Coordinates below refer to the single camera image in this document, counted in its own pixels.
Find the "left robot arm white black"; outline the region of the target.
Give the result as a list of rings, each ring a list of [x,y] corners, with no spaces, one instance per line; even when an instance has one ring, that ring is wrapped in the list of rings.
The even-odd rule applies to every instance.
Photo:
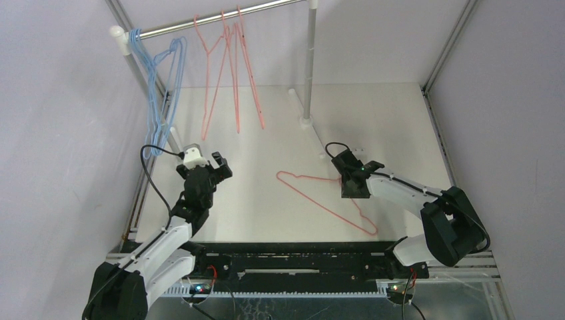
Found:
[[[190,240],[208,219],[218,184],[233,172],[219,152],[212,154],[218,165],[213,167],[198,145],[177,157],[184,189],[174,206],[166,206],[167,222],[128,256],[97,267],[82,319],[145,319],[153,303],[175,282],[207,272],[204,247]]]

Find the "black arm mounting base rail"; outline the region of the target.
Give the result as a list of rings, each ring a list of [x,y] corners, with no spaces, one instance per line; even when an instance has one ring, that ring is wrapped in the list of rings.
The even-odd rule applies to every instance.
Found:
[[[409,276],[427,280],[434,260],[408,266],[393,259],[391,241],[348,243],[195,243],[192,283],[216,280],[217,291],[236,297],[384,295],[386,285]]]

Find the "pink wire hanger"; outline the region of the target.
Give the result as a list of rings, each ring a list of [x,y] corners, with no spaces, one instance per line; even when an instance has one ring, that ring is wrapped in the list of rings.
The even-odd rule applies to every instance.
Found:
[[[213,60],[211,59],[211,55],[214,53],[215,49],[219,47],[221,43],[226,44],[225,39],[225,32],[223,32],[218,39],[214,42],[214,44],[209,47],[202,36],[201,32],[199,31],[199,24],[197,23],[197,19],[199,18],[198,15],[195,15],[193,18],[193,22],[195,24],[195,30],[201,42],[201,45],[205,51],[206,55],[206,75],[205,75],[205,99],[204,99],[204,113],[203,113],[203,120],[201,124],[201,140],[205,141],[208,136],[209,128],[211,125],[211,119],[213,116],[213,112],[215,110],[216,100],[217,100],[217,93],[220,87],[220,82],[223,76],[223,69],[225,65],[225,60],[227,56],[228,49],[224,47],[223,56],[219,65],[219,74],[217,78],[217,84],[215,87],[215,92],[211,95],[211,67]]]
[[[321,203],[319,203],[318,201],[315,201],[313,198],[309,197],[307,194],[303,193],[302,191],[300,191],[299,189],[297,189],[296,187],[294,187],[293,185],[291,185],[289,182],[285,181],[282,176],[283,175],[288,175],[292,178],[295,179],[310,179],[310,180],[315,180],[315,181],[325,181],[325,182],[331,182],[331,183],[337,183],[339,181],[339,178],[325,178],[325,177],[316,177],[316,176],[311,176],[311,175],[295,175],[294,173],[288,172],[288,171],[278,171],[275,175],[276,179],[281,182],[282,184],[286,185],[287,187],[289,187],[291,190],[293,190],[295,193],[299,194],[300,196],[304,197],[306,200],[310,201],[311,203],[315,204],[317,207],[321,208],[322,210],[326,211],[327,213],[330,213],[331,215],[335,216],[336,218],[344,221],[345,223],[353,226],[354,228],[362,231],[363,233],[370,235],[370,236],[377,236],[378,235],[378,227],[376,226],[376,224],[370,220],[364,213],[363,210],[360,208],[360,206],[358,205],[358,203],[354,200],[350,198],[351,203],[354,205],[354,207],[356,208],[357,212],[358,212],[358,216],[361,219],[364,219],[366,222],[369,222],[370,225],[373,227],[374,231],[370,232],[369,230],[361,227],[360,225],[357,225],[356,223],[353,223],[351,220],[346,219],[345,217],[343,217],[342,215],[339,215],[338,213],[336,213],[335,211],[330,210],[328,207],[322,205]]]
[[[221,19],[223,23],[223,36],[226,43],[226,49],[229,56],[229,66],[233,86],[233,99],[235,104],[235,123],[236,132],[241,132],[240,122],[240,105],[239,105],[239,76],[238,76],[238,58],[237,58],[237,40],[236,40],[236,27],[230,26],[226,22],[224,11],[221,11]]]
[[[257,115],[258,115],[258,119],[259,119],[259,123],[261,126],[261,129],[265,129],[265,120],[263,117],[263,110],[261,108],[261,103],[259,100],[259,94],[257,91],[257,85],[255,83],[255,77],[253,74],[253,68],[251,65],[251,60],[249,57],[249,51],[248,51],[248,47],[247,47],[247,38],[245,35],[245,26],[244,26],[244,19],[243,19],[243,12],[241,11],[241,7],[238,5],[237,6],[237,14],[238,14],[238,18],[239,18],[239,22],[236,23],[236,27],[237,30],[239,31],[239,38],[240,38],[240,42],[241,42],[241,47],[242,47],[242,54],[243,54],[243,58],[244,58],[244,62],[245,62],[245,67],[247,69],[247,73],[249,76],[249,83],[251,86],[251,92],[253,95],[253,99],[254,99],[254,103],[255,103],[255,107],[257,110]]]

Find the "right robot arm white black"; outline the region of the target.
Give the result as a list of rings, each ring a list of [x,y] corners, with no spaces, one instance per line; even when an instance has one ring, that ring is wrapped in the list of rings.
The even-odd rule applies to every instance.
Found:
[[[330,159],[340,174],[342,197],[383,198],[420,219],[420,235],[403,237],[388,248],[384,262],[389,275],[403,277],[412,265],[428,261],[453,267],[468,254],[489,249],[490,235],[462,189],[425,186],[377,161],[362,163],[349,149]]]

